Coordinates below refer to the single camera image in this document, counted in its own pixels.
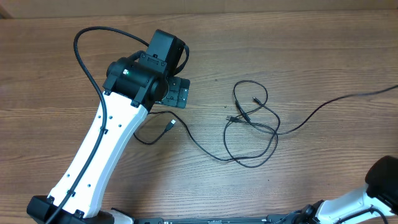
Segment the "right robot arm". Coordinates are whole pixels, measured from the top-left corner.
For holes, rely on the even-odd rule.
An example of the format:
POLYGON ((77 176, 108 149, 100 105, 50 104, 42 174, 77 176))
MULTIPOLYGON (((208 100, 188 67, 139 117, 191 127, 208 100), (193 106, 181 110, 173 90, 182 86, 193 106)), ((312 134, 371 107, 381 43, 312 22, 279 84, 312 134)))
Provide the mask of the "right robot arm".
POLYGON ((368 171, 365 184, 334 200, 307 205, 294 223, 360 223, 397 215, 397 158, 384 156, 368 171))

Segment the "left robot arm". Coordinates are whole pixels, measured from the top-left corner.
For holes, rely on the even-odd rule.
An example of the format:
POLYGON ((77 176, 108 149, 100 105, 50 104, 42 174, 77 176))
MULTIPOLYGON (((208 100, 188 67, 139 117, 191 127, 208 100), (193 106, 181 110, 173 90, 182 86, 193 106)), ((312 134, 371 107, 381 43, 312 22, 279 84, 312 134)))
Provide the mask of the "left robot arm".
POLYGON ((36 195, 27 214, 37 223, 134 223, 133 217, 112 208, 102 210, 106 186, 126 144, 153 105, 184 108, 173 91, 187 92, 189 81, 177 77, 180 58, 189 48, 178 37, 156 30, 145 51, 112 62, 102 87, 94 81, 80 54, 76 59, 94 86, 100 104, 96 117, 69 168, 48 195, 36 195))

